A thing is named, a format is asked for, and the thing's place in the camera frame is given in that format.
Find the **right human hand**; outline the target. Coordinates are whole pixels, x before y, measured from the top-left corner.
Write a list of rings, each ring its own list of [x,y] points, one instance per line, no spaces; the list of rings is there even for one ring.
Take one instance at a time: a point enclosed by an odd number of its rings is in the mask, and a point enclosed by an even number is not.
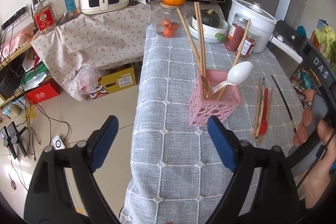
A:
[[[293,144],[298,147],[308,139],[307,128],[313,121],[312,107],[307,107],[302,113],[302,121],[299,124],[297,133],[293,137]],[[318,136],[327,151],[322,160],[317,161],[308,175],[303,172],[300,177],[304,179],[302,185],[305,191],[305,207],[312,209],[322,200],[322,196],[327,193],[331,177],[329,170],[335,162],[335,136],[332,135],[334,129],[323,119],[317,126]]]

